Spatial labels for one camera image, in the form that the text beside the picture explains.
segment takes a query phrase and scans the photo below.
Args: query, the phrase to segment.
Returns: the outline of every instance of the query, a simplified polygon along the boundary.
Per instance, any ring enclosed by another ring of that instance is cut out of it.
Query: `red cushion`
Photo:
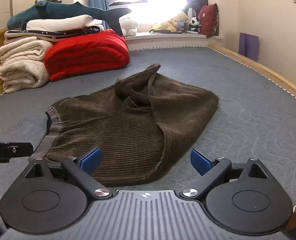
[[[59,41],[47,53],[44,64],[50,80],[56,81],[125,67],[129,61],[125,38],[113,30],[104,30]]]
[[[219,14],[217,4],[204,5],[199,14],[200,33],[206,35],[207,38],[212,37],[219,24]]]

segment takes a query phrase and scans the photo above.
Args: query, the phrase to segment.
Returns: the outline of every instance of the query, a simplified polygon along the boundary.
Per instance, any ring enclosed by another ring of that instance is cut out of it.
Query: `folded white blanket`
[[[0,47],[0,71],[3,65],[15,61],[25,59],[43,60],[51,47],[51,42],[39,40],[37,37],[28,37],[3,45]]]
[[[79,15],[65,19],[38,19],[27,22],[26,30],[61,32],[101,24],[101,20],[93,19],[90,15]]]
[[[49,81],[49,74],[42,61],[24,59],[3,65],[0,79],[5,93],[25,88],[37,88]]]

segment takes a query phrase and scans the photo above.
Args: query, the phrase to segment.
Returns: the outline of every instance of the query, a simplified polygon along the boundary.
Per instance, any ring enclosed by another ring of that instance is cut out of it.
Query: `blue gripper pad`
[[[191,165],[198,173],[203,176],[210,171],[216,164],[216,161],[205,155],[198,149],[193,149],[190,154]]]
[[[86,173],[91,174],[99,166],[102,160],[102,152],[95,147],[77,159],[77,165]]]

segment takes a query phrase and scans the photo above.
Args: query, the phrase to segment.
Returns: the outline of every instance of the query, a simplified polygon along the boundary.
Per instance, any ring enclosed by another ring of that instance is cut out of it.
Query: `red blanket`
[[[130,61],[125,38],[113,30],[59,41],[44,60],[51,81],[80,74],[111,70]]]

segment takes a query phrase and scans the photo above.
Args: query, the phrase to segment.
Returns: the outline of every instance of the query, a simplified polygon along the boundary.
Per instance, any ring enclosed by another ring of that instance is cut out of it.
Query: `metal screw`
[[[94,191],[94,194],[97,197],[106,197],[110,194],[110,191],[107,188],[99,188]]]
[[[186,197],[195,197],[198,195],[198,191],[194,188],[184,189],[183,195]]]

